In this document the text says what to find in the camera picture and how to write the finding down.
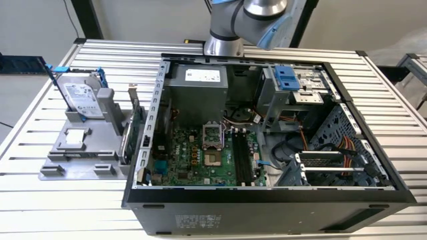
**white label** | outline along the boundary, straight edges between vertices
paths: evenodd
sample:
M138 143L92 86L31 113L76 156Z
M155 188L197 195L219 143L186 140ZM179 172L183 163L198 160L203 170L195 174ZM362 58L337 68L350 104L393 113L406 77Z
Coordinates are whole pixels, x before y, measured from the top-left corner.
M64 83L64 87L76 111L87 118L103 117L92 88L78 83Z
M254 123L259 124L262 120L262 116L257 114L257 116L254 117Z
M222 215L175 215L179 229L218 229L222 223Z
M187 69L186 81L219 83L221 70Z

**blue latch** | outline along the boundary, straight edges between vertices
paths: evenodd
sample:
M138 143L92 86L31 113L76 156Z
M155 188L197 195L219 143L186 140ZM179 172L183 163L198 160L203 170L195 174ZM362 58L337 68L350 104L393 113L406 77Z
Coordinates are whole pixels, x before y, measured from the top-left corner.
M169 162L163 160L155 161L154 168L158 174L166 175L169 173Z
M275 66L275 78L278 80L281 90L298 91L301 90L301 83L295 76L293 67L290 66Z
M70 66L58 66L54 69L54 72L55 73L68 73L70 72Z

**wall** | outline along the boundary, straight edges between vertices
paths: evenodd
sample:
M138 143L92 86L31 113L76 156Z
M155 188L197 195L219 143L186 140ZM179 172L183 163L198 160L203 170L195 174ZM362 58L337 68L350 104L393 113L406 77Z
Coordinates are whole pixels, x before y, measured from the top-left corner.
M203 0L95 0L106 38L150 43L206 40L211 15Z
M76 12L67 0L71 18L84 37ZM0 52L43 56L58 65L76 39L63 0L0 0Z
M427 0L319 0L301 48L377 50L426 26Z

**aluminum extrusion table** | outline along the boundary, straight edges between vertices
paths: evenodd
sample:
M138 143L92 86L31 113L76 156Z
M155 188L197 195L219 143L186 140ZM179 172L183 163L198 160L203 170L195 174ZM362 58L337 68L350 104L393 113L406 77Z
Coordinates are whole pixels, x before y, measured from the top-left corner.
M138 85L141 104L150 105L161 54L201 55L201 44L87 40L74 44L60 65L102 66L115 101L131 108L129 84ZM427 123L369 57L355 51L246 47L250 58L330 62L354 98L418 205L353 234L182 236L179 239L427 239ZM121 208L125 180L40 181L66 122L66 102L51 81L43 86L16 127L0 145L0 239L142 239L133 211Z

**black cable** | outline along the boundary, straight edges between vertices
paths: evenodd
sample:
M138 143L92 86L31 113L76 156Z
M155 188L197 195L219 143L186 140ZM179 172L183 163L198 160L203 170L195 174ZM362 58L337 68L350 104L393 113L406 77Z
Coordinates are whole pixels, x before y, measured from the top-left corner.
M207 7L207 10L209 10L209 13L211 14L213 13L213 6L211 6L211 0L205 0L205 4L206 4L206 7Z
M418 104L418 106L415 108L417 111L421 110L421 108L423 107L425 102L426 102L425 100L421 101L421 103Z
M271 165L271 164L261 164L261 163L259 163L259 165L269 166L269 167L273 167L274 169L282 170L282 168L278 168L278 167L275 167L275 166Z
M314 150L315 151L321 151L325 148L331 148L333 151L338 151L338 152L341 152L342 154L346 154L346 155L351 155L351 156L357 156L358 155L357 151L346 149L346 148L339 148L331 142L318 146Z
M66 4L67 15L68 15L68 19L70 19L70 22L71 22L72 27L74 27L74 30L75 30L75 34L78 35L78 38L80 38L80 37L79 37L78 28L76 28L75 23L74 23L74 20L72 20L72 16L70 16L70 11L68 11L68 6L67 6L66 0L63 0L63 2L64 2L64 4Z
M7 123L4 123L4 122L2 122L2 121L0 121L0 124L4 125L4 126L7 126L7 127L10 127L11 129L14 128L12 125L10 125L10 124L7 124Z

